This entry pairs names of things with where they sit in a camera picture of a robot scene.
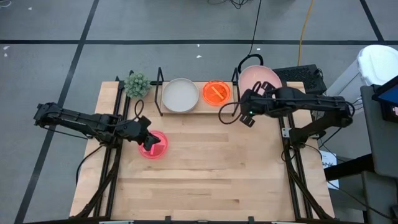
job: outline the white paper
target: white paper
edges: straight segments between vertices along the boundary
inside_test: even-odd
[[[334,153],[332,154],[330,152],[325,152],[325,151],[320,151],[320,152],[322,154],[322,165],[323,165],[324,169],[327,168],[327,167],[331,167],[331,166],[337,165],[337,158],[334,156],[336,154],[334,154]],[[340,187],[338,185],[338,180],[332,180],[330,182],[332,184],[336,185],[336,187]],[[336,187],[334,187],[334,186],[332,186],[331,184],[328,183],[328,188],[337,190]]]

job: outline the pink bowl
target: pink bowl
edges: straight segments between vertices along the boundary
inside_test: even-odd
[[[144,144],[141,144],[138,147],[138,150],[141,155],[147,159],[159,159],[166,153],[167,149],[169,148],[169,141],[162,131],[150,131],[150,133],[158,137],[160,139],[160,142],[152,145],[150,151],[144,149]]]
[[[245,68],[239,76],[239,91],[241,96],[247,89],[252,89],[256,82],[260,81],[269,82],[275,88],[282,87],[282,82],[280,81],[278,75],[262,65],[252,65]],[[260,88],[259,94],[263,94],[264,90]]]

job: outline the white trash bin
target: white trash bin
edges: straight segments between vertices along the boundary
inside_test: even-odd
[[[383,85],[398,75],[398,51],[384,45],[362,49],[356,60],[326,91],[327,96],[342,96],[362,112],[361,86]]]

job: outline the small potted plant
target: small potted plant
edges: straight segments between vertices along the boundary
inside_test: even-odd
[[[150,81],[143,73],[130,71],[129,78],[124,81],[124,89],[128,97],[142,99],[148,94]]]

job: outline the wooden table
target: wooden table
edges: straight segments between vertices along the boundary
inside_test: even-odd
[[[113,112],[117,86],[117,82],[103,82],[95,113]],[[303,90],[302,83],[288,86]],[[171,215],[172,220],[246,221],[248,216],[256,221],[295,220],[286,165],[280,158],[278,119],[256,116],[255,125],[248,128],[239,121],[223,125],[217,114],[161,117],[154,89],[144,101],[142,114],[152,121],[149,128],[166,134],[169,150],[162,159],[148,160],[139,154],[135,142],[123,142],[112,219],[164,220]],[[128,119],[134,116],[135,103],[131,100]],[[297,111],[294,118],[296,127],[311,122],[308,111]],[[307,144],[317,148],[316,140]],[[85,154],[97,147],[98,142],[89,140]],[[96,191],[104,152],[83,164],[70,215],[78,213]],[[306,147],[302,160],[309,191],[334,216],[319,153]],[[298,188],[297,192],[305,217],[302,194]]]

